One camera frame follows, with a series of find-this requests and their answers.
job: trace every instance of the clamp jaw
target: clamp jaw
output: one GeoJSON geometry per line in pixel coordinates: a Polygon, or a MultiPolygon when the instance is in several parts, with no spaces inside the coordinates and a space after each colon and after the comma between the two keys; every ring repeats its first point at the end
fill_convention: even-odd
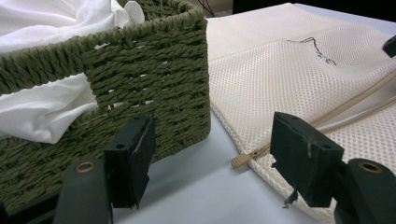
{"type": "Polygon", "coordinates": [[[275,112],[271,138],[273,164],[310,207],[337,201],[337,223],[396,223],[396,177],[386,166],[366,159],[342,161],[344,149],[308,123],[275,112]]]}
{"type": "Polygon", "coordinates": [[[138,208],[149,182],[155,140],[155,118],[134,117],[107,145],[102,159],[69,165],[60,191],[9,214],[0,203],[0,223],[113,223],[112,207],[138,208]]]}

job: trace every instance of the table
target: table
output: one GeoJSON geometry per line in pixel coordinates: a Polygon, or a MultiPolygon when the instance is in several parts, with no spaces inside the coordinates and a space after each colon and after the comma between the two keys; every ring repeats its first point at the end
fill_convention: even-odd
{"type": "MultiPolygon", "coordinates": [[[[366,23],[396,35],[396,22],[295,4],[322,16],[366,23]]],[[[282,198],[249,167],[233,169],[232,139],[212,113],[210,135],[174,156],[153,163],[140,208],[114,209],[121,223],[318,223],[282,198]]]]}

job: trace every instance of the white fabric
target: white fabric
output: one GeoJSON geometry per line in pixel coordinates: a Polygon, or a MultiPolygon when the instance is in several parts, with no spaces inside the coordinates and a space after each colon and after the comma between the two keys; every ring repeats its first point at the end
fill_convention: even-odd
{"type": "MultiPolygon", "coordinates": [[[[127,6],[128,10],[122,8],[116,0],[2,0],[0,53],[144,21],[142,8],[136,2],[127,6]]],[[[76,117],[95,107],[84,74],[2,95],[0,138],[12,135],[54,144],[76,117]]]]}
{"type": "Polygon", "coordinates": [[[87,78],[82,74],[0,97],[0,135],[56,143],[68,125],[96,108],[87,78]]]}
{"type": "MultiPolygon", "coordinates": [[[[269,144],[275,111],[312,122],[383,78],[396,76],[396,58],[381,49],[390,35],[320,17],[292,4],[209,20],[207,31],[211,108],[241,153],[269,144]],[[313,40],[300,42],[308,37],[315,39],[317,48],[313,40]]],[[[386,97],[375,98],[369,107],[396,95],[392,85],[384,88],[386,97]]],[[[352,108],[344,116],[364,109],[352,108]]],[[[370,132],[379,120],[364,124],[365,129],[357,124],[329,136],[345,147],[344,161],[363,157],[396,172],[394,118],[376,124],[370,132]]],[[[292,188],[271,168],[273,162],[267,155],[249,165],[287,198],[292,188]]],[[[322,223],[333,223],[334,203],[327,209],[309,208],[304,200],[295,205],[322,223]]]]}

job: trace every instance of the woven seagrass basket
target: woven seagrass basket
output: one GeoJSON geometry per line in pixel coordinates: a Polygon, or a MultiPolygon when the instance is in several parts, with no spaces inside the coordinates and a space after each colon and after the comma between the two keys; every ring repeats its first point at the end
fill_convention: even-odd
{"type": "Polygon", "coordinates": [[[0,53],[0,95],[83,72],[98,103],[55,145],[0,140],[0,200],[7,210],[59,189],[69,164],[101,157],[136,114],[158,118],[155,161],[209,134],[204,12],[180,0],[137,2],[146,16],[142,24],[0,53]]]}

